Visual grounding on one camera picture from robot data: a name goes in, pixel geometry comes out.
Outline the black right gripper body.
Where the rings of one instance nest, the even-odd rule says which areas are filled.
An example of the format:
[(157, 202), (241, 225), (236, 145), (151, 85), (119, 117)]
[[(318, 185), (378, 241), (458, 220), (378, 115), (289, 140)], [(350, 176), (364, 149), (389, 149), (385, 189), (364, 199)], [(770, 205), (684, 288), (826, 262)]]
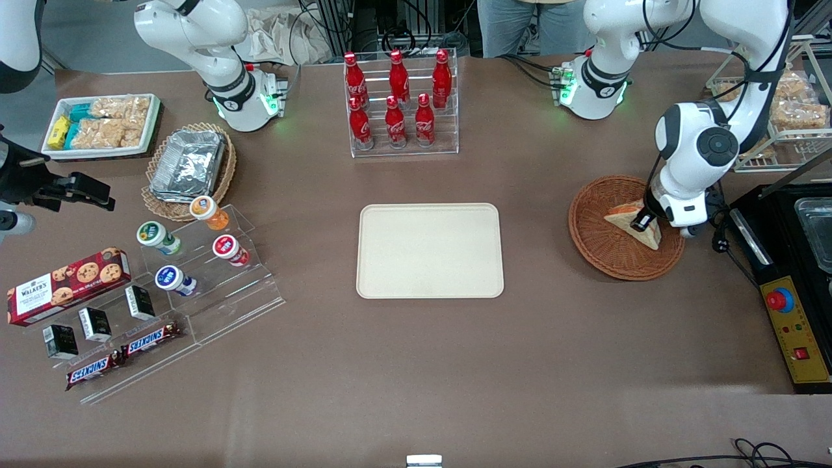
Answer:
[(60, 179), (46, 166), (51, 158), (1, 136), (1, 199), (10, 205), (38, 205), (38, 195), (60, 196)]

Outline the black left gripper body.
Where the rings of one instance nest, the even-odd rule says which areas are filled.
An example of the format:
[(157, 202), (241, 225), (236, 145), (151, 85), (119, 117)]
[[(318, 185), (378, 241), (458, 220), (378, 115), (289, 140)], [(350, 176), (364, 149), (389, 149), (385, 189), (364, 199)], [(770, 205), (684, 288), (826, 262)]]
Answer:
[(666, 195), (662, 183), (649, 183), (643, 198), (644, 208), (650, 216), (659, 219), (668, 219), (665, 207), (662, 205), (662, 197)]

